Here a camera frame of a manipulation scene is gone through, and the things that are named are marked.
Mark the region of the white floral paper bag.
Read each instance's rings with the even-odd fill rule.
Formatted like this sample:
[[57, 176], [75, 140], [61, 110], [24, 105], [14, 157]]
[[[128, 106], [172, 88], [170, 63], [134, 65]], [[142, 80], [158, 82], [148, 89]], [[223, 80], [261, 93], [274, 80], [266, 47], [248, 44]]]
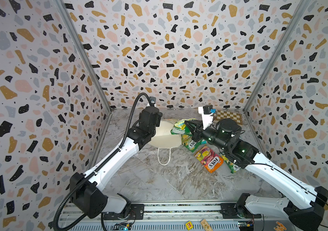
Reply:
[[[171, 152], [173, 148], [179, 147], [181, 142], [180, 134], [172, 134], [171, 130], [174, 127], [174, 124], [171, 120], [161, 120], [160, 126], [156, 128], [156, 134], [149, 142], [149, 145], [156, 147], [158, 162], [162, 166], [166, 166], [169, 164], [171, 160]], [[169, 149], [169, 158], [168, 162], [163, 164], [160, 162], [159, 152], [161, 149]]]

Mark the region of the orange fruits candy bag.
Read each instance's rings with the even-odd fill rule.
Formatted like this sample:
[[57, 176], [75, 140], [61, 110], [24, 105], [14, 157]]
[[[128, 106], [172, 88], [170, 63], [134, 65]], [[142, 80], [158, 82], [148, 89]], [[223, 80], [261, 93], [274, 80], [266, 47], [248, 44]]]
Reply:
[[210, 173], [215, 172], [224, 163], [223, 158], [208, 146], [201, 148], [194, 156]]

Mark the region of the green spring tea candy bag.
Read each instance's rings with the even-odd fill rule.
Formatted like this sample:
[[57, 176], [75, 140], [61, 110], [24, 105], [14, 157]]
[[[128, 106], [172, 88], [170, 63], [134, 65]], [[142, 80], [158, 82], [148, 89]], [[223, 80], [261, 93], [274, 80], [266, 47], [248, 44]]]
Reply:
[[229, 167], [231, 173], [236, 173], [237, 171], [239, 171], [241, 169], [239, 166], [235, 165], [228, 158], [226, 158], [225, 155], [221, 155], [221, 157], [226, 162], [226, 164]]

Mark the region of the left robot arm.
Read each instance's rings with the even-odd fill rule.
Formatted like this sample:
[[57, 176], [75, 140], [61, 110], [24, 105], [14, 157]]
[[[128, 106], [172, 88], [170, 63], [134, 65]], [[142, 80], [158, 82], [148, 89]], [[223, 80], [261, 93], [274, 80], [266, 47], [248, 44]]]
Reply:
[[70, 189], [79, 189], [71, 194], [74, 203], [89, 218], [101, 213], [115, 213], [123, 218], [128, 216], [131, 201], [121, 194], [105, 195], [103, 190], [113, 175], [149, 143], [161, 122], [162, 113], [154, 106], [146, 107], [139, 115], [139, 120], [128, 130], [122, 147], [116, 146], [103, 160], [84, 174], [75, 173], [70, 178]]

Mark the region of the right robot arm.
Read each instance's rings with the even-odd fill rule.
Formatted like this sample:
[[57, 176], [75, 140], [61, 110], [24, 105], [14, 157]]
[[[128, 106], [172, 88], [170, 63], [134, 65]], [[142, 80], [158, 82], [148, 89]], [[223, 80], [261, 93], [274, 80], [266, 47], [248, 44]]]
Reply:
[[195, 141], [205, 140], [217, 147], [236, 166], [245, 169], [282, 193], [282, 198], [267, 198], [243, 193], [235, 205], [237, 212], [287, 218], [302, 231], [316, 231], [325, 213], [328, 190], [305, 184], [270, 161], [256, 147], [240, 139], [242, 128], [232, 119], [216, 127], [204, 127], [200, 120], [185, 121]]

